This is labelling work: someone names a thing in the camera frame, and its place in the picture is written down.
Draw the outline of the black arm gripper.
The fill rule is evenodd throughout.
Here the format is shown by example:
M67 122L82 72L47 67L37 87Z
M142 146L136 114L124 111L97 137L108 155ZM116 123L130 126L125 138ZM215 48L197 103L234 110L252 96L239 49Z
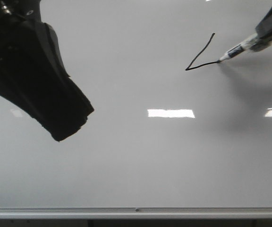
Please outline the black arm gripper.
M42 25L39 0L0 0L0 29L23 22Z

